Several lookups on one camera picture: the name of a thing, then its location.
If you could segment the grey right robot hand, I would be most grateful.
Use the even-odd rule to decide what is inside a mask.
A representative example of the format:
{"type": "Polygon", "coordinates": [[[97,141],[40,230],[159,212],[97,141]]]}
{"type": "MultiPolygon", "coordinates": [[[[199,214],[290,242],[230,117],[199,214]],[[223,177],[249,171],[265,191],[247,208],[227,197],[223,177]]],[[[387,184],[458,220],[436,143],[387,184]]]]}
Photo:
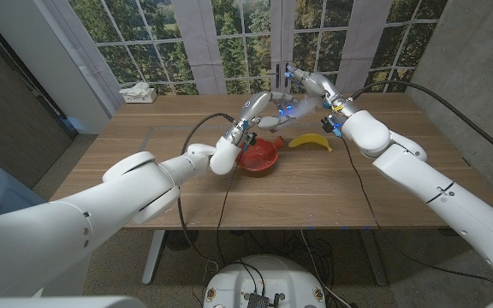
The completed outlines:
{"type": "Polygon", "coordinates": [[[313,97],[320,97],[329,105],[329,109],[340,116],[350,117],[359,112],[352,101],[345,99],[336,86],[317,72],[307,72],[293,65],[287,66],[285,75],[313,97]]]}

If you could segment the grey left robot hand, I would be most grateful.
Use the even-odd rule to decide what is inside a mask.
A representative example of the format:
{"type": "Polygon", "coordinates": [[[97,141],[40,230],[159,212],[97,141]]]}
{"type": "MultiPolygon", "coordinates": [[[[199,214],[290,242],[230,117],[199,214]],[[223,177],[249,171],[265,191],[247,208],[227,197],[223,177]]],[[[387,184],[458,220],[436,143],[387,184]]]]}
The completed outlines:
{"type": "Polygon", "coordinates": [[[243,105],[238,119],[233,122],[223,137],[231,144],[238,145],[250,128],[255,124],[254,119],[270,104],[295,104],[299,100],[290,94],[282,92],[259,92],[252,95],[243,105]]]}

